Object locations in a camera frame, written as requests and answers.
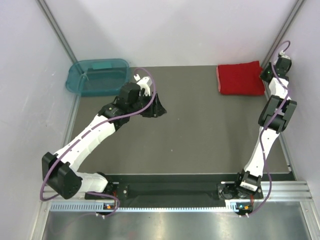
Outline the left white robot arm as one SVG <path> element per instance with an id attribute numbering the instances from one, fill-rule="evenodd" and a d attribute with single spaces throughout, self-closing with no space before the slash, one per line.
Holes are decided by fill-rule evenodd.
<path id="1" fill-rule="evenodd" d="M 141 115 L 144 118 L 157 118 L 166 112 L 150 77 L 125 83 L 113 102 L 104 105 L 71 142 L 55 153 L 47 152 L 42 157 L 43 182 L 65 200 L 77 193 L 88 192 L 109 198 L 114 187 L 107 176 L 103 173 L 79 172 L 79 167 L 96 147 L 128 123 L 131 117 Z"/>

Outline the red t-shirt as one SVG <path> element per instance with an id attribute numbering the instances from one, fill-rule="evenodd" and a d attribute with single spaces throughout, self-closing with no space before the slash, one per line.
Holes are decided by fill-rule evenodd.
<path id="1" fill-rule="evenodd" d="M 219 64 L 219 77 L 222 95 L 262 96 L 265 93 L 260 78 L 262 68 L 258 60 L 237 63 Z"/>

